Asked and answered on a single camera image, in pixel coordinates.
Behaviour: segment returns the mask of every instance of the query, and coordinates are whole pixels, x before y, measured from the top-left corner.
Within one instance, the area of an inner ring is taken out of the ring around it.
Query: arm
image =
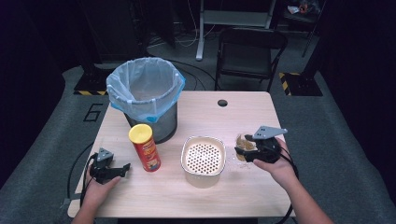
[[[96,211],[105,201],[108,193],[120,182],[121,177],[116,176],[104,185],[99,184],[87,173],[87,192],[84,197],[84,203],[73,219],[73,224],[93,223]]]
[[[276,139],[279,144],[288,150],[285,142]],[[254,160],[256,166],[268,171],[273,179],[288,193],[291,205],[294,208],[299,223],[332,223],[330,218],[321,210],[315,200],[306,191],[297,179],[291,165],[283,158],[274,164]]]

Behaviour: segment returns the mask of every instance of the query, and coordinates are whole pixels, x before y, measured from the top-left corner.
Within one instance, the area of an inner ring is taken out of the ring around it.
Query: gray carpet
[[[212,77],[197,68],[174,63],[187,79],[185,90],[212,91],[218,43],[215,36],[209,37],[201,62],[195,61],[197,42],[190,47],[177,43],[175,49],[161,44],[149,48],[148,52],[204,69]],[[281,58],[278,72],[302,72],[316,39],[305,58],[301,58],[305,35],[288,34],[288,38],[289,45]],[[107,63],[103,66],[117,65]],[[73,94],[82,73],[80,67],[64,73],[66,87],[62,100],[20,165],[1,188],[0,223],[70,222],[71,218],[66,214],[67,205],[62,205],[67,196],[67,177],[78,154],[94,141],[108,105],[107,96]],[[315,80],[323,93],[322,97],[287,96],[278,76],[271,89],[280,124],[289,130],[285,138],[300,170],[302,183],[335,223],[396,223],[396,208],[379,172],[367,161],[320,73],[316,74]],[[235,88],[262,91],[266,88],[266,82],[259,85],[257,81],[241,82],[238,78],[225,77],[221,79],[220,86],[224,91]],[[86,118],[90,109],[97,113]],[[74,192],[89,150],[76,163],[71,176],[71,192]],[[275,223],[279,220],[280,217],[261,217],[259,222]],[[117,223],[117,220],[97,218],[96,223]]]

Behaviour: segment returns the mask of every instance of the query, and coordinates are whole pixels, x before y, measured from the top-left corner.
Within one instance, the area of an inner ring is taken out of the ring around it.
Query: can label
[[[146,171],[154,172],[158,170],[158,168],[160,168],[161,160],[152,137],[150,137],[150,139],[146,143],[134,143],[134,148],[136,149],[137,155],[139,156],[143,168]]]

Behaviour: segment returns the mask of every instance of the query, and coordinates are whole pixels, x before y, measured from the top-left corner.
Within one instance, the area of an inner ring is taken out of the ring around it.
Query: trash can
[[[177,129],[177,99],[186,79],[168,61],[140,58],[117,67],[106,79],[111,106],[124,113],[131,127],[151,127],[156,144]]]

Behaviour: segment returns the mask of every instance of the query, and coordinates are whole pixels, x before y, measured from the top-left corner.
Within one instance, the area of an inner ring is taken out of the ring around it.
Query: table
[[[276,0],[271,0],[268,12],[241,12],[241,11],[220,11],[205,10],[204,0],[201,0],[200,20],[199,20],[199,41],[195,59],[201,61],[204,55],[204,24],[259,26],[269,28]]]
[[[219,106],[218,101],[227,101]],[[269,93],[264,91],[183,91],[177,101],[175,135],[157,145],[162,165],[143,170],[128,139],[130,126],[119,110],[107,109],[92,152],[114,153],[111,167],[131,163],[131,170],[110,192],[98,217],[283,217],[290,199],[275,180],[252,163],[236,158],[239,133],[255,133],[261,125],[280,127]],[[190,136],[211,136],[224,142],[226,164],[219,182],[208,189],[190,185],[181,167],[181,151]],[[80,179],[76,193],[81,192]],[[74,217],[79,200],[71,202]]]

